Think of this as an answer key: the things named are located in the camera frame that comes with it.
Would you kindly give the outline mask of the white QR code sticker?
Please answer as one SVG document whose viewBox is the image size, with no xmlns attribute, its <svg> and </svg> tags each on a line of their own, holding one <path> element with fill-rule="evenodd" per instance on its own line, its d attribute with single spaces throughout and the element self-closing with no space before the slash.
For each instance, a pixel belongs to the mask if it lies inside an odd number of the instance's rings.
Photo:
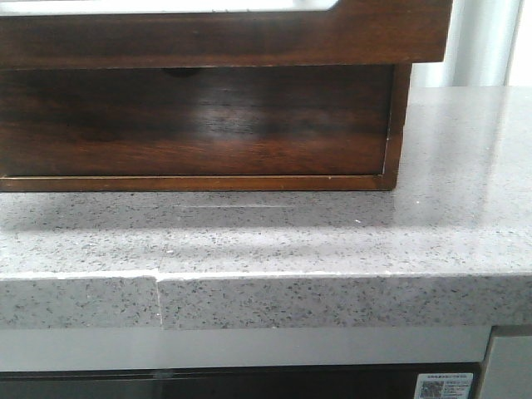
<svg viewBox="0 0 532 399">
<path fill-rule="evenodd" d="M 416 379 L 415 399 L 467 399 L 473 373 L 427 373 Z"/>
</svg>

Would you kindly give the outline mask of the grey curtain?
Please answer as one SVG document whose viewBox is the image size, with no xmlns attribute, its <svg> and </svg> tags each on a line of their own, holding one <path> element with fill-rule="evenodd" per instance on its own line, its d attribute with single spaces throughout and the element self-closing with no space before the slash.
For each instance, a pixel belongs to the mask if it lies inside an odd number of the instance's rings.
<svg viewBox="0 0 532 399">
<path fill-rule="evenodd" d="M 529 86 L 530 44 L 530 1 L 454 1 L 444 61 L 416 64 L 411 86 Z"/>
</svg>

